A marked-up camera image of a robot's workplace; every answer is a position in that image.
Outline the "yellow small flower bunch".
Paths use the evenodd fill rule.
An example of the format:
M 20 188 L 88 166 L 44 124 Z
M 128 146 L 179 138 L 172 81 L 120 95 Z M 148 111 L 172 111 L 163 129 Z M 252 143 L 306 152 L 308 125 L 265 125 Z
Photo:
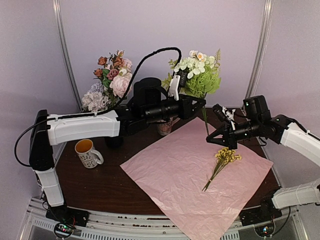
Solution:
M 224 147 L 220 149 L 215 154 L 216 159 L 216 165 L 213 169 L 211 177 L 208 179 L 205 186 L 202 188 L 202 191 L 205 192 L 208 187 L 210 186 L 211 182 L 214 180 L 214 178 L 229 164 L 233 163 L 235 161 L 239 161 L 242 159 L 242 156 L 240 154 L 237 154 L 234 149 L 229 149 L 228 147 Z

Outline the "white green hydrangea bunch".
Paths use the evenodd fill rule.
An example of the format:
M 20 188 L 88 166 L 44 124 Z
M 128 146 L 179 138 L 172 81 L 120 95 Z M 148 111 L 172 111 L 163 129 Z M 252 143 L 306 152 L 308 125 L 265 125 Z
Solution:
M 214 94 L 220 87 L 221 50 L 215 55 L 206 55 L 197 50 L 190 50 L 189 56 L 181 60 L 170 59 L 168 64 L 174 74 L 186 74 L 185 86 L 182 92 L 188 96 L 205 99 Z

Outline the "pink tissue wrapping sheet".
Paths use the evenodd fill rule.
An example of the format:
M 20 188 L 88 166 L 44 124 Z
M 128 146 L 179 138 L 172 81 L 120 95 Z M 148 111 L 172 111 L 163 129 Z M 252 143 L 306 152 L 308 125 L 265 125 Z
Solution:
M 273 163 L 239 145 L 240 159 L 212 177 L 221 149 L 206 142 L 195 118 L 121 165 L 125 173 L 192 240 L 218 240 L 232 225 Z

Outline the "large pale pink peony stem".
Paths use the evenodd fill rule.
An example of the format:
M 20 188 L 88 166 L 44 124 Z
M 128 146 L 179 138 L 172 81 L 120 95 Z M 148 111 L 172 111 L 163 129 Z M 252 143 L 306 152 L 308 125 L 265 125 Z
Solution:
M 125 75 L 117 75 L 110 83 L 108 90 L 108 97 L 110 100 L 109 106 L 114 107 L 115 104 L 121 100 L 127 88 L 129 87 L 129 83 L 132 79 L 133 74 L 127 73 Z

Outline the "mauve and white flower stem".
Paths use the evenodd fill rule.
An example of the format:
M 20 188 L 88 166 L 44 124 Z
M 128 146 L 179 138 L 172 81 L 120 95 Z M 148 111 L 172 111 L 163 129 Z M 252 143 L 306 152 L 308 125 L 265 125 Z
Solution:
M 106 75 L 106 78 L 109 80 L 113 80 L 116 76 L 125 76 L 126 74 L 130 74 L 131 71 L 128 70 L 125 67 L 122 67 L 120 70 L 113 68 L 109 71 L 109 73 Z

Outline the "blue white hydrangea bunch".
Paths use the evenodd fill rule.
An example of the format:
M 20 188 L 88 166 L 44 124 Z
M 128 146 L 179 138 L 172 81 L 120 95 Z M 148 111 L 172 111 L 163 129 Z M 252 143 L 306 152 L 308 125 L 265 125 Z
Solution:
M 99 112 L 107 110 L 111 105 L 105 86 L 101 82 L 94 83 L 82 97 L 83 112 Z

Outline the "orange brown flower stem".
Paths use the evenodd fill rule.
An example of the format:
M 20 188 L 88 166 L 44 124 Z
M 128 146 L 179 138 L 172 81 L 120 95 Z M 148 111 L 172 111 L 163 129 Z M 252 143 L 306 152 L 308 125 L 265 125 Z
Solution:
M 101 82 L 105 79 L 107 79 L 107 74 L 110 72 L 111 69 L 117 69 L 115 67 L 114 61 L 116 60 L 117 55 L 116 54 L 109 54 L 109 57 L 101 56 L 98 59 L 98 65 L 99 67 L 94 70 L 93 74 L 97 79 L 99 79 Z

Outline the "pink rose stem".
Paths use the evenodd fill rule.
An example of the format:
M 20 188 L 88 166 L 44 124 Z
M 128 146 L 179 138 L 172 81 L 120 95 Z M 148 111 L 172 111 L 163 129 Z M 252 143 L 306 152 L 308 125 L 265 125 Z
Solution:
M 118 50 L 116 52 L 116 63 L 114 66 L 119 70 L 119 75 L 124 76 L 132 72 L 133 63 L 124 57 L 124 50 Z

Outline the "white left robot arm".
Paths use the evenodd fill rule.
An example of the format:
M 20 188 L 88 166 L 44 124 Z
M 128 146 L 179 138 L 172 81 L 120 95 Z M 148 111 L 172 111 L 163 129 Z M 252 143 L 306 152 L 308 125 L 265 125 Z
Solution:
M 38 176 L 52 213 L 61 222 L 72 218 L 66 207 L 53 158 L 53 146 L 97 137 L 126 137 L 148 128 L 150 124 L 178 117 L 187 120 L 205 106 L 204 99 L 179 93 L 176 76 L 169 91 L 161 80 L 147 77 L 133 85 L 133 97 L 123 106 L 107 112 L 49 115 L 40 110 L 30 137 L 29 164 Z

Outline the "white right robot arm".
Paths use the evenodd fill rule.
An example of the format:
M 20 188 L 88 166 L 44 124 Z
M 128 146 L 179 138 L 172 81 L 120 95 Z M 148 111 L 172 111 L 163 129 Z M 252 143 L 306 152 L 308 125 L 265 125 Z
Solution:
M 243 100 L 246 122 L 235 123 L 229 110 L 216 104 L 212 110 L 224 125 L 206 137 L 206 141 L 235 150 L 238 142 L 251 138 L 265 138 L 295 150 L 307 159 L 320 164 L 320 139 L 304 128 L 296 119 L 279 114 L 271 116 L 263 95 Z M 320 181 L 280 188 L 256 210 L 259 220 L 268 220 L 276 209 L 296 205 L 320 204 Z

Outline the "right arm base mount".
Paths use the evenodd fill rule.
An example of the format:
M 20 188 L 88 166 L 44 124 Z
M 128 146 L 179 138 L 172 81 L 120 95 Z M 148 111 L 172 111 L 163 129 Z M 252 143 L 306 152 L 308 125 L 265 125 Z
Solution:
M 242 226 L 254 225 L 257 236 L 264 239 L 272 238 L 284 228 L 287 220 L 279 228 L 275 223 L 275 219 L 282 216 L 282 211 L 274 206 L 271 196 L 265 196 L 259 206 L 242 210 L 239 214 Z

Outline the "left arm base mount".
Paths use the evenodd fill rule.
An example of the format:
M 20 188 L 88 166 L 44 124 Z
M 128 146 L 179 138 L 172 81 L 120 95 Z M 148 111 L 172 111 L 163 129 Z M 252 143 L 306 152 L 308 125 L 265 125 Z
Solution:
M 77 230 L 77 227 L 86 227 L 89 220 L 89 212 L 86 210 L 67 207 L 64 203 L 61 206 L 52 207 L 48 201 L 42 203 L 46 210 L 45 217 L 54 220 L 53 233 L 58 240 L 65 240 Z

